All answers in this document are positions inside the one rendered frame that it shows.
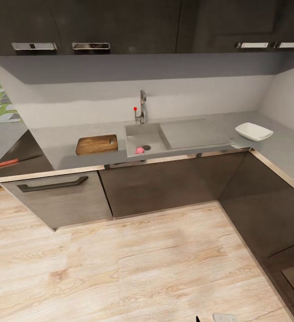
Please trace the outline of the parer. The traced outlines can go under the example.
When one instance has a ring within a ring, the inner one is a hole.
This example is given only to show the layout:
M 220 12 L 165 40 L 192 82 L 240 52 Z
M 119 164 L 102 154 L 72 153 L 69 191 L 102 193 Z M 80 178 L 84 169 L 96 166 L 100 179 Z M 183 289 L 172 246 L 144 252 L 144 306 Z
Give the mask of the parer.
M 14 160 L 5 161 L 5 162 L 0 163 L 0 166 L 2 166 L 2 165 L 8 165 L 8 164 L 13 164 L 13 163 L 19 162 L 19 161 L 24 160 L 24 159 L 28 159 L 28 158 L 32 158 L 32 157 L 38 157 L 40 155 L 30 156 L 30 157 L 24 157 L 24 158 L 21 158 L 21 159 L 20 158 L 16 158 Z

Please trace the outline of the cutting board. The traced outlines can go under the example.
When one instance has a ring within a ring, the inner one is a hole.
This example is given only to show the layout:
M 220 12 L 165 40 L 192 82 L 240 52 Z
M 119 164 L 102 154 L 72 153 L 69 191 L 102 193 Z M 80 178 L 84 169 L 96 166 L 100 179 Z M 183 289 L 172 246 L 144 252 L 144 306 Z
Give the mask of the cutting board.
M 114 140 L 113 144 L 110 144 L 110 140 Z M 87 153 L 97 153 L 104 151 L 117 150 L 117 136 L 104 135 L 104 136 L 92 136 L 80 138 L 77 143 L 76 154 L 87 154 Z

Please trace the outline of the bowl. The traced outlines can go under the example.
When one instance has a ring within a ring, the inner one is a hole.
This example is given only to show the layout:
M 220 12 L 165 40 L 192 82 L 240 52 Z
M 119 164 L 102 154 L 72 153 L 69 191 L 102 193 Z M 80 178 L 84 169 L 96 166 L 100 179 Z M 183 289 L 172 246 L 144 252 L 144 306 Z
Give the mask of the bowl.
M 273 131 L 252 123 L 244 123 L 239 125 L 236 128 L 236 132 L 241 137 L 253 142 L 263 141 L 273 134 Z

